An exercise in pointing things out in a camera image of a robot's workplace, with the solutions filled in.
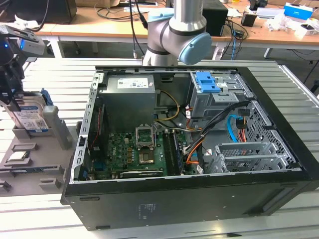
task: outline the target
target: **metal table surface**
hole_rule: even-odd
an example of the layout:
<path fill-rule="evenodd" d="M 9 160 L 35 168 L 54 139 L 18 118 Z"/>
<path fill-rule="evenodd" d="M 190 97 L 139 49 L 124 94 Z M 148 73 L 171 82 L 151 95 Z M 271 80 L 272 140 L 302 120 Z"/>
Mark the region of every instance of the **metal table surface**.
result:
<path fill-rule="evenodd" d="M 140 65 L 133 59 L 38 58 L 26 63 L 24 89 L 45 87 L 67 125 L 82 119 L 96 65 Z M 319 101 L 285 66 L 274 61 L 202 61 L 198 65 L 249 67 L 270 98 L 319 160 Z M 13 122 L 0 109 L 0 158 L 11 140 Z M 0 198 L 0 238 L 166 239 L 318 238 L 319 190 L 298 195 L 271 216 L 88 232 L 61 195 Z"/>

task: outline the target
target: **motherboard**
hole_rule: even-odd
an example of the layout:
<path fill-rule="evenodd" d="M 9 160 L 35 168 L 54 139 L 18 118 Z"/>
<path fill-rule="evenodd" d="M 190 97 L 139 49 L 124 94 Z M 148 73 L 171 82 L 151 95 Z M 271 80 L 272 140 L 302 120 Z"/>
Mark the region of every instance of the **motherboard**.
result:
<path fill-rule="evenodd" d="M 153 132 L 140 127 L 136 132 L 109 134 L 106 158 L 94 162 L 96 180 L 161 177 L 185 173 L 183 131 Z"/>

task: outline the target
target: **table leg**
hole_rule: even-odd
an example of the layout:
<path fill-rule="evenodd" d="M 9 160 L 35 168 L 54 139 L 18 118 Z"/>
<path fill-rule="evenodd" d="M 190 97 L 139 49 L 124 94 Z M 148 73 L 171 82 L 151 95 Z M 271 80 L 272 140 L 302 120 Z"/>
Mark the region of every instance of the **table leg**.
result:
<path fill-rule="evenodd" d="M 92 51 L 93 53 L 99 53 L 98 43 L 95 41 L 92 42 Z"/>
<path fill-rule="evenodd" d="M 51 47 L 53 50 L 53 54 L 55 58 L 64 58 L 64 52 L 61 46 L 61 42 L 59 41 L 58 37 L 51 37 L 50 38 Z"/>
<path fill-rule="evenodd" d="M 227 46 L 227 42 L 223 42 L 223 41 L 217 42 L 216 47 L 215 47 L 215 51 L 213 54 L 213 60 L 220 60 L 221 59 L 226 46 Z"/>
<path fill-rule="evenodd" d="M 265 54 L 264 54 L 264 58 L 267 59 L 270 56 L 270 53 L 273 51 L 272 48 L 267 48 Z"/>

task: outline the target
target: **blue drive bay latch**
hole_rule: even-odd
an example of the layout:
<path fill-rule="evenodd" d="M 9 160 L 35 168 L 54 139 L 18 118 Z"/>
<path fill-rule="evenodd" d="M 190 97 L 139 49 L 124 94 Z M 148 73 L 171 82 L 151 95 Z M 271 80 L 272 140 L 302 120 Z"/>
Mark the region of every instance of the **blue drive bay latch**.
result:
<path fill-rule="evenodd" d="M 203 93 L 219 93 L 221 91 L 216 85 L 215 78 L 211 76 L 210 72 L 197 71 L 196 82 Z"/>

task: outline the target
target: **light blue joint cap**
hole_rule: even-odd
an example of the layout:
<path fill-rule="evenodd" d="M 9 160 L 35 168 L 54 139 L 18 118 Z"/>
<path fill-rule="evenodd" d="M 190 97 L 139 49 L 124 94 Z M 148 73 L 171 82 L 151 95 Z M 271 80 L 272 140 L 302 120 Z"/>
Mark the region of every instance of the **light blue joint cap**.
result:
<path fill-rule="evenodd" d="M 211 36 L 207 32 L 201 33 L 188 42 L 178 59 L 186 65 L 194 65 L 209 53 L 210 48 Z"/>
<path fill-rule="evenodd" d="M 149 12 L 148 22 L 163 21 L 174 16 L 174 8 L 155 8 Z"/>

